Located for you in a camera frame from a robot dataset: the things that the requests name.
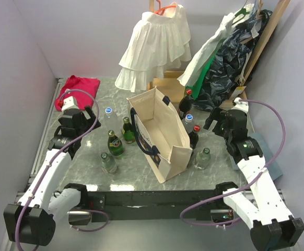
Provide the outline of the large cola bottle red cap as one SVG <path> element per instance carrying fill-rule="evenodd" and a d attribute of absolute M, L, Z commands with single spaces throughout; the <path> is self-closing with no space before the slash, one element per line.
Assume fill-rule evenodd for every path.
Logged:
<path fill-rule="evenodd" d="M 192 95 L 192 90 L 191 89 L 186 89 L 185 90 L 185 95 L 182 98 L 182 100 L 179 102 L 178 106 L 178 115 L 180 119 L 184 119 L 187 114 L 189 114 L 192 104 L 191 104 L 191 95 Z"/>

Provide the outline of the beige canvas tote bag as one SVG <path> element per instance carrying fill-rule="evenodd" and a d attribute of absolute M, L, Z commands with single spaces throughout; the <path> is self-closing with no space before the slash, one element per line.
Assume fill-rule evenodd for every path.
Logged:
<path fill-rule="evenodd" d="M 153 88 L 127 101 L 135 140 L 158 182 L 185 171 L 193 149 L 168 96 Z"/>

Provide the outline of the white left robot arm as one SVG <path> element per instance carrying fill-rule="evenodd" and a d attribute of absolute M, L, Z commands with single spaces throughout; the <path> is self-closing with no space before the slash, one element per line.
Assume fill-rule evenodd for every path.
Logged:
<path fill-rule="evenodd" d="M 18 250 L 22 244 L 47 246 L 56 224 L 68 212 L 90 213 L 86 185 L 70 183 L 56 198 L 53 192 L 79 150 L 82 137 L 101 126 L 98 115 L 90 106 L 84 111 L 75 106 L 65 108 L 33 182 L 18 202 L 6 206 L 3 215 L 8 238 Z"/>

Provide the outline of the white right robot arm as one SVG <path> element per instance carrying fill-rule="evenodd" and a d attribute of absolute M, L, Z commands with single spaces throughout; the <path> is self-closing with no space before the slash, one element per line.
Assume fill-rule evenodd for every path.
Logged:
<path fill-rule="evenodd" d="M 250 229 L 256 250 L 279 250 L 296 244 L 304 231 L 301 218 L 295 218 L 280 197 L 265 167 L 266 160 L 258 142 L 248 136 L 247 113 L 232 108 L 214 108 L 205 121 L 208 129 L 224 138 L 227 151 L 246 178 L 255 203 L 247 199 L 242 189 L 227 185 L 215 193 L 219 208 L 231 207 Z"/>

